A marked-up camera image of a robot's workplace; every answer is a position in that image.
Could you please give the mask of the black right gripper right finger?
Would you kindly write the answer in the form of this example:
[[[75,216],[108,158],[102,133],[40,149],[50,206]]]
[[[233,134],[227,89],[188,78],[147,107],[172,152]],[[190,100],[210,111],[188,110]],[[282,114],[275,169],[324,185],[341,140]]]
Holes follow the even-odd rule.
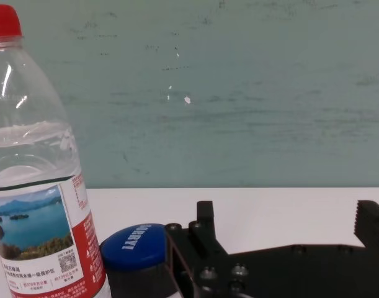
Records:
[[[379,204],[357,202],[354,234],[366,248],[379,248]]]

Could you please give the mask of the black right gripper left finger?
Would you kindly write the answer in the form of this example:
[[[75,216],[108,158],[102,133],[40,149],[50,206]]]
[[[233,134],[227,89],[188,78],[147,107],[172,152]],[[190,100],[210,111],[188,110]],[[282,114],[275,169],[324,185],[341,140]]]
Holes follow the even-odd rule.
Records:
[[[186,228],[170,223],[165,234],[166,268],[181,297],[221,297],[228,254],[216,239],[213,202],[197,202],[197,218]]]

